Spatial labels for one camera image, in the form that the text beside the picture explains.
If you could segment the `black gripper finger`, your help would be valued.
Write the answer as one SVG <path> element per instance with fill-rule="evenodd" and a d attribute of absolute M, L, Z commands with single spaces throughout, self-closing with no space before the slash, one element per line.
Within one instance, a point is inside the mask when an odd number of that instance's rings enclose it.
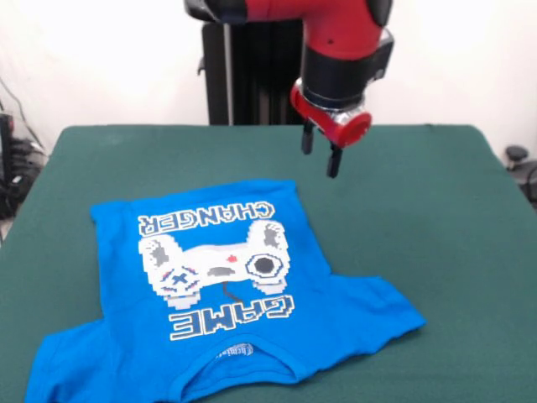
<path fill-rule="evenodd" d="M 337 144 L 331 143 L 331 155 L 328 160 L 327 172 L 326 174 L 330 178 L 337 178 L 339 174 L 339 169 L 341 166 L 343 149 L 340 148 Z"/>
<path fill-rule="evenodd" d="M 314 124 L 310 120 L 306 120 L 303 127 L 303 134 L 301 138 L 301 150 L 304 154 L 311 154 L 313 149 L 314 140 Z"/>

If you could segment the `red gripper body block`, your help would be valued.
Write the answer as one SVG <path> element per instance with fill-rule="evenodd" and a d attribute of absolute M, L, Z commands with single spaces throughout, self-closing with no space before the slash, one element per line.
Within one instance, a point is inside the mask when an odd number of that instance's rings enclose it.
<path fill-rule="evenodd" d="M 340 148 L 361 140 L 372 125 L 373 117 L 364 109 L 363 102 L 342 111 L 315 106 L 305 98 L 301 79 L 297 79 L 290 90 L 290 103 L 302 118 L 311 121 Z"/>

